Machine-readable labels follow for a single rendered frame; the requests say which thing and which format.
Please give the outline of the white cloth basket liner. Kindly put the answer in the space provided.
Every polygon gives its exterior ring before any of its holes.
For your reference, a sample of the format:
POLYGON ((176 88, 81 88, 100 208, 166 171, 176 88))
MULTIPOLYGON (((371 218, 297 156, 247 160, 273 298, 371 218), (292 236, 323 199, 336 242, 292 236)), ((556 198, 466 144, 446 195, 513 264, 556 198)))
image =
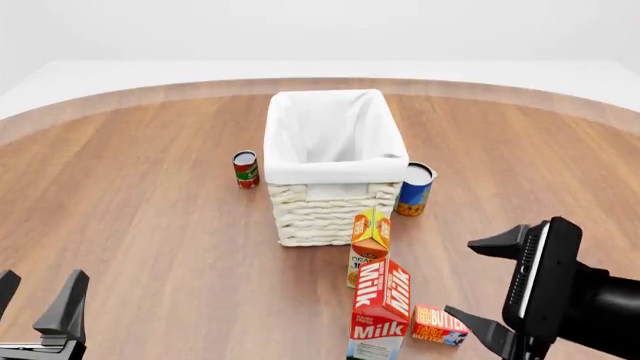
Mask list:
POLYGON ((408 161, 377 89, 278 92, 270 100, 263 171, 271 185, 402 182, 408 161))

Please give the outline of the white woven basket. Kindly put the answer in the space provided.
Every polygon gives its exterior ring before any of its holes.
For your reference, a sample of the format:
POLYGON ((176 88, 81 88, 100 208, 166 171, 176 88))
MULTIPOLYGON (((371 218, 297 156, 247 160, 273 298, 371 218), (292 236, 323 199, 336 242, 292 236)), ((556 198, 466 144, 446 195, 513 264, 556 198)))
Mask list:
POLYGON ((371 208, 391 214, 403 182, 271 185, 263 180, 278 241, 289 247, 350 244, 355 216, 371 208))

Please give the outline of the orange juice carton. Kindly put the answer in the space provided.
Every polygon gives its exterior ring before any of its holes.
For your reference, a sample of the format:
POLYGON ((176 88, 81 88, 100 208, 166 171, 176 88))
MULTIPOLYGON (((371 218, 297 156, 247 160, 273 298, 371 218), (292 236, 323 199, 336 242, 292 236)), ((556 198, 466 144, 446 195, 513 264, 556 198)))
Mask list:
POLYGON ((390 234, 391 221, 384 212, 371 208, 355 216, 348 257, 347 287, 356 287, 362 265, 388 257, 390 234))

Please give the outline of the blue and yellow tin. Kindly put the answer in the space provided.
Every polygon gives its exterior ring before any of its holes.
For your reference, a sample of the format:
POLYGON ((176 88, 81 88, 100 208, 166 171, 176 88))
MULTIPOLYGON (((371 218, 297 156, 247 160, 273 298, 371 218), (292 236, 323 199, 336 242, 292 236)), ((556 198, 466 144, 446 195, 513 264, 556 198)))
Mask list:
POLYGON ((426 164, 410 161, 407 173, 396 197, 394 210, 404 216, 418 216, 424 212, 437 172, 426 164))

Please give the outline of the red tomato tin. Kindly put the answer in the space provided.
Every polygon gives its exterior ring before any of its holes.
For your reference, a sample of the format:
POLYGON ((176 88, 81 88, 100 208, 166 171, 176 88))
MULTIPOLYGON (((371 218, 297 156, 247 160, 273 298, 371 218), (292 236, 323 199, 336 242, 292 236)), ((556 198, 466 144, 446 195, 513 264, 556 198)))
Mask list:
POLYGON ((255 188, 260 183, 257 155, 250 150, 237 152, 232 164, 237 184, 240 188, 255 188))

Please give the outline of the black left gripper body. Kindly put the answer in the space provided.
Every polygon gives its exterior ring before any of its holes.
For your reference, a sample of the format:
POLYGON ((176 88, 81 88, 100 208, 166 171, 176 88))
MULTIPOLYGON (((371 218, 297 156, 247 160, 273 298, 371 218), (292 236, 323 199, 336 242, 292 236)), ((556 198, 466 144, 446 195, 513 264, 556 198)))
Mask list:
POLYGON ((0 360, 82 360, 86 345, 66 338, 42 338, 40 343, 0 343, 0 360))

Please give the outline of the red and white milk carton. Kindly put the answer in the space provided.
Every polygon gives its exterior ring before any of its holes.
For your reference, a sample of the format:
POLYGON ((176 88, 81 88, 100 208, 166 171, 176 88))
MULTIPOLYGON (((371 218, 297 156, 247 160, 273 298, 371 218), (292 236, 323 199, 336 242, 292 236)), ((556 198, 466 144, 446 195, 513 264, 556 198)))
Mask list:
POLYGON ((360 267, 347 360, 397 360, 410 327, 411 276, 390 259, 360 267))

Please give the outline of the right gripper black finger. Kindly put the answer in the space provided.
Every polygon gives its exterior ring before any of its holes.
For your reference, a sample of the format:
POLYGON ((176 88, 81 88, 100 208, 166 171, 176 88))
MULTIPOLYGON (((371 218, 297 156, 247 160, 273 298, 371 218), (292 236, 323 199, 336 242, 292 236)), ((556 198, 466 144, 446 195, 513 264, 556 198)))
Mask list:
POLYGON ((470 241, 467 247, 487 257, 517 260, 529 229, 529 225, 519 224, 503 233, 470 241))
POLYGON ((521 360, 518 336, 511 329, 484 317, 466 313, 458 308, 446 305, 444 311, 463 323, 483 344, 502 360, 521 360))

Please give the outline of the orange butter box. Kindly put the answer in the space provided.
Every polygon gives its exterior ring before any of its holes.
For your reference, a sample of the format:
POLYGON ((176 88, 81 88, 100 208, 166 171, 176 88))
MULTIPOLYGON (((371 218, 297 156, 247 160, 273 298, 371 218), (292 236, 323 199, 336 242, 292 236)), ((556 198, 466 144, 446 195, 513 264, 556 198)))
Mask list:
POLYGON ((415 305, 411 320, 411 337, 451 346, 459 346, 469 334, 455 317, 437 307, 415 305))

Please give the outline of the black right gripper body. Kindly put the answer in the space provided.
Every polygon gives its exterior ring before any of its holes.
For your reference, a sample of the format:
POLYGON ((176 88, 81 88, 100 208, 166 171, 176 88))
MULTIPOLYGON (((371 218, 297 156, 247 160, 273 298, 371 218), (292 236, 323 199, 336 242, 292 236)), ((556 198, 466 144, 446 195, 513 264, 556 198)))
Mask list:
MULTIPOLYGON (((553 344, 569 305, 582 230, 562 217, 529 225, 502 315, 525 344, 553 344)), ((521 350, 521 360, 531 359, 521 350)))

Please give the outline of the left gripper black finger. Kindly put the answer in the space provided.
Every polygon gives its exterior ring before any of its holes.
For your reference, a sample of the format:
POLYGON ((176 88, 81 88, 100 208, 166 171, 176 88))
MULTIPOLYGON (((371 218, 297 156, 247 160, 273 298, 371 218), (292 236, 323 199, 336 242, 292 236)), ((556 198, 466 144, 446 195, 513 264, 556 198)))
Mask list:
POLYGON ((15 295, 21 277, 10 269, 0 271, 0 319, 15 295))
POLYGON ((67 341, 86 342, 85 301, 89 276, 80 269, 67 278, 49 308, 33 324, 41 334, 42 345, 64 345, 67 341))

